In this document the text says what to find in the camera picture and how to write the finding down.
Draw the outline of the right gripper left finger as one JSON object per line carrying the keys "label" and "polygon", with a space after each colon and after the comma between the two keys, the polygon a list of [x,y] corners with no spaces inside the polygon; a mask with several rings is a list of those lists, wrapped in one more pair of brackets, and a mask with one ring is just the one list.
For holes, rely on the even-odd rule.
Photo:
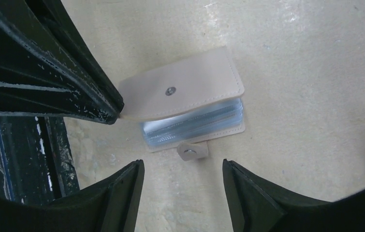
{"label": "right gripper left finger", "polygon": [[0,232],[133,232],[144,174],[144,162],[138,159],[48,205],[0,198]]}

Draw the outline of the beige card holder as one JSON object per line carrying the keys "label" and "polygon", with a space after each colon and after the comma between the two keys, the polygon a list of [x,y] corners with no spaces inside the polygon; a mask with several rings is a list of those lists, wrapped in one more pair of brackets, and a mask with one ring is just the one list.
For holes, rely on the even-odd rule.
{"label": "beige card holder", "polygon": [[139,123],[147,148],[174,148],[182,160],[209,155],[207,142],[245,131],[245,92],[227,47],[122,80],[120,118]]}

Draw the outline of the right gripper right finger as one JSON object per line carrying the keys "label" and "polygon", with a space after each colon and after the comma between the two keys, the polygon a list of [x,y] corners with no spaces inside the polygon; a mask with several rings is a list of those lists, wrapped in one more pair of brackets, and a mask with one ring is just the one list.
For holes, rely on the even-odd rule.
{"label": "right gripper right finger", "polygon": [[222,172],[235,232],[365,232],[365,189],[327,202],[283,188],[232,160],[223,161]]}

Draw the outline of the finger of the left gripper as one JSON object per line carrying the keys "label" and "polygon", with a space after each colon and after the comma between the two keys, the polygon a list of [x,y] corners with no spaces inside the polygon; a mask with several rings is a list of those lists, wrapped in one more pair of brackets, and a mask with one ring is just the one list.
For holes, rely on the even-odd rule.
{"label": "finger of the left gripper", "polygon": [[114,124],[123,98],[59,0],[0,0],[0,116]]}

